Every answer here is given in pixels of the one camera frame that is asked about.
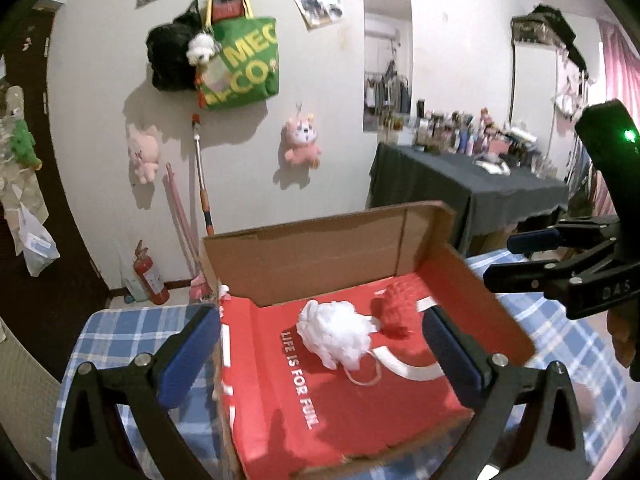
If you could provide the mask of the person's right hand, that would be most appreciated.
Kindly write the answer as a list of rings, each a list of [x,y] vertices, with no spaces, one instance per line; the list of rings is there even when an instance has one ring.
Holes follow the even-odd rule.
[[[606,327],[611,335],[616,360],[627,370],[636,359],[639,340],[639,307],[635,302],[608,310]]]

